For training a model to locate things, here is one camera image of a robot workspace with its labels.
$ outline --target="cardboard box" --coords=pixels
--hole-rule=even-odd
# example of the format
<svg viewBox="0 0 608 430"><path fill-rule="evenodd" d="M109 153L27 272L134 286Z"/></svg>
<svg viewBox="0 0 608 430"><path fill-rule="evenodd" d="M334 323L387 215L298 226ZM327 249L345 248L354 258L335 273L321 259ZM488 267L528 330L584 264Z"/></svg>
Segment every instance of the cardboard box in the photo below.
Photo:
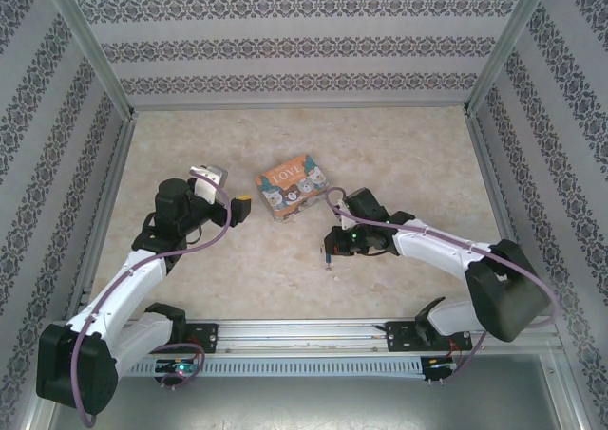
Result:
<svg viewBox="0 0 608 430"><path fill-rule="evenodd" d="M264 172L256 184L275 221L284 221L310 207L330 186L310 155L300 155Z"/></svg>

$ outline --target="white robotic arm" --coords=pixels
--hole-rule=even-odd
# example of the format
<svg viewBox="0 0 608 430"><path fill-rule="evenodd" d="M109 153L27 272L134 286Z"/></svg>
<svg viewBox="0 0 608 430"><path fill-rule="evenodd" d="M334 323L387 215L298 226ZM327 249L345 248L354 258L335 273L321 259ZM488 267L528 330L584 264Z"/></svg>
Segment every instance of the white robotic arm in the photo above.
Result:
<svg viewBox="0 0 608 430"><path fill-rule="evenodd" d="M153 256L154 252L137 250L131 252L123 266L105 289L86 308L67 322L72 331L80 332L86 319L97 305L101 296L125 272L138 262ZM155 259L133 271L105 301L95 321L86 331L91 336L98 333L107 344L110 355L116 360L116 370L120 379L131 366L152 349L164 345L171 337L173 323L158 313L145 313L139 321L128 328L124 325L143 298L167 275L164 259Z"/></svg>
<svg viewBox="0 0 608 430"><path fill-rule="evenodd" d="M530 280L479 253L491 253L535 274L520 247L509 240L501 240L496 245L476 243L431 228L405 212L389 215L366 188L343 197L337 208L346 215L376 225L340 216L341 226L332 227L325 237L327 254L390 252L414 257L467 284L469 295L465 298L436 299L416 317L417 336L428 346L433 338L475 330L487 330L494 337L510 342L550 302L547 294ZM405 229L385 228L383 223ZM371 249L379 252L370 253Z"/></svg>
<svg viewBox="0 0 608 430"><path fill-rule="evenodd" d="M430 229L430 226L419 219L407 221L405 226ZM469 242L436 229L433 229L433 231L469 243L472 247L477 247L487 252L490 251L490 245L487 243ZM469 264L484 259L479 253L472 250L463 250L444 240L426 234L399 231L393 236L393 242L400 255L425 261L442 271L450 273L465 283L465 272L468 270ZM449 336L456 332L484 329L475 314L475 308L473 307L470 295L459 300L443 300L429 311L427 318L437 332L444 336Z"/></svg>
<svg viewBox="0 0 608 430"><path fill-rule="evenodd" d="M215 166L193 167L192 171L218 187L226 179L226 172ZM104 410L118 380L142 357L168 342L185 342L185 312L178 308L154 304L134 324L124 325L147 293L175 267L186 250L189 234L199 231L208 220L226 225L228 208L215 199L216 188L201 178L170 178L159 185L156 212L147 216L131 246L133 252L118 273L83 311L65 325L51 324L42 333L36 378L40 397L76 407L70 364L72 352L78 351L78 337L83 337L76 353L78 387L83 409L93 416ZM250 198L232 199L230 226L244 221L250 211ZM148 259L135 269L136 264ZM102 298L103 304L96 309Z"/></svg>

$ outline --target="patterned wallpaper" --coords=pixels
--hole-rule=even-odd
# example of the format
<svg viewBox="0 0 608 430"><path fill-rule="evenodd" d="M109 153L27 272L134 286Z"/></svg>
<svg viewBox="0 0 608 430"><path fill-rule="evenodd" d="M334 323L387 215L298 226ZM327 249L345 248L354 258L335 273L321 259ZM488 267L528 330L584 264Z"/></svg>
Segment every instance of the patterned wallpaper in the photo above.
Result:
<svg viewBox="0 0 608 430"><path fill-rule="evenodd" d="M477 113L511 225L563 309L592 428L608 428L607 0L541 0Z"/></svg>
<svg viewBox="0 0 608 430"><path fill-rule="evenodd" d="M78 0L137 107L466 100L518 0Z"/></svg>
<svg viewBox="0 0 608 430"><path fill-rule="evenodd" d="M38 336L65 317L123 121L51 0L0 1L4 430L32 390Z"/></svg>

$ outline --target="marble surface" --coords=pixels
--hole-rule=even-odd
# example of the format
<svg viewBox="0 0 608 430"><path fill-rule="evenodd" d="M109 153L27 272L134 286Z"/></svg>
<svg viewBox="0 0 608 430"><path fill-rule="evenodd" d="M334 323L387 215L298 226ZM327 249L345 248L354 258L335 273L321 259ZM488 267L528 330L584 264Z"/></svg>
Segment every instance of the marble surface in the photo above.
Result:
<svg viewBox="0 0 608 430"><path fill-rule="evenodd" d="M250 194L252 213L208 250L183 256L141 308L163 302L189 318L299 319L414 316L466 286L423 262L392 255L337 257L319 248L336 224L319 202L276 223L255 178L309 153L330 183L366 186L390 213L403 210L477 241L498 231L460 107L148 112L139 116L93 285L122 265L158 184L191 165L229 171L229 197ZM203 240L219 228L207 223Z"/></svg>

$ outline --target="enclosure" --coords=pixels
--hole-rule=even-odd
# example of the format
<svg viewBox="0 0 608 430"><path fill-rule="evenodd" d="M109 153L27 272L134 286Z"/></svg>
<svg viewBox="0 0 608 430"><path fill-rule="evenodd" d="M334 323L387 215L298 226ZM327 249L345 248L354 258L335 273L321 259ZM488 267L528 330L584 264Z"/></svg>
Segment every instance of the enclosure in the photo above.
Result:
<svg viewBox="0 0 608 430"><path fill-rule="evenodd" d="M217 353L171 397L142 359L98 427L608 428L608 0L0 4L0 428L81 428L35 395L38 338L116 274L158 184L201 164L252 213L140 310L217 322ZM327 270L327 205L275 223L256 187L302 153L390 212L519 243L559 297L555 326L488 339L449 390L386 370L417 358L373 328L466 287L390 255ZM244 365L323 374L247 381Z"/></svg>

